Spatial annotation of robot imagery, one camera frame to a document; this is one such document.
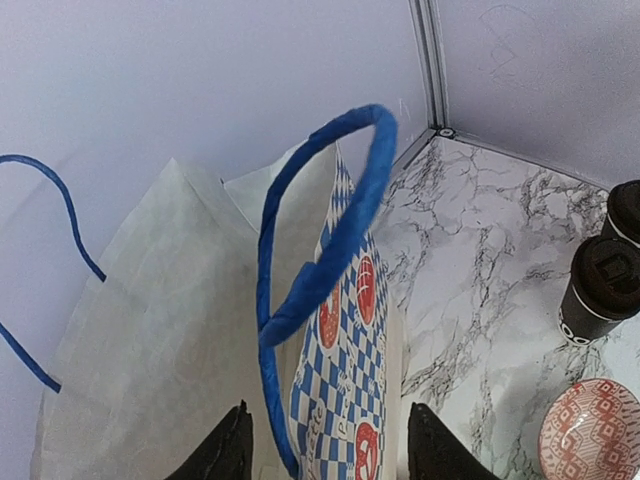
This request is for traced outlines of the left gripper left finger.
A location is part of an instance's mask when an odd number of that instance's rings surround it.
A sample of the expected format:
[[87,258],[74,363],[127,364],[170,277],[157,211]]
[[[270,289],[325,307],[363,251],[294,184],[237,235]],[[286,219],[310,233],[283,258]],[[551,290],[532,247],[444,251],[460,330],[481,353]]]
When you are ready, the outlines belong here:
[[244,400],[234,406],[169,480],[250,480],[253,419]]

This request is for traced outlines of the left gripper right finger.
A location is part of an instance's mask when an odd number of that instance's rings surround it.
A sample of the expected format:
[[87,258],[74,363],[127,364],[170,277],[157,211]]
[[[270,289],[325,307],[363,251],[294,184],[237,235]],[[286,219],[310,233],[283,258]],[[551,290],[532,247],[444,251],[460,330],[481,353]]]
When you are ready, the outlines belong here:
[[408,419],[411,480],[495,480],[424,403],[413,403]]

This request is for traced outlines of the black paper coffee cup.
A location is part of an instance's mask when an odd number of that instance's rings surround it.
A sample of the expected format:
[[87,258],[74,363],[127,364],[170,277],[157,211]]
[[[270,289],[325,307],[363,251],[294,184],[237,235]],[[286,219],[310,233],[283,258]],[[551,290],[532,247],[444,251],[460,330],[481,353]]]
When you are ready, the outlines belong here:
[[636,248],[640,243],[640,180],[616,185],[607,198],[604,238],[624,239]]

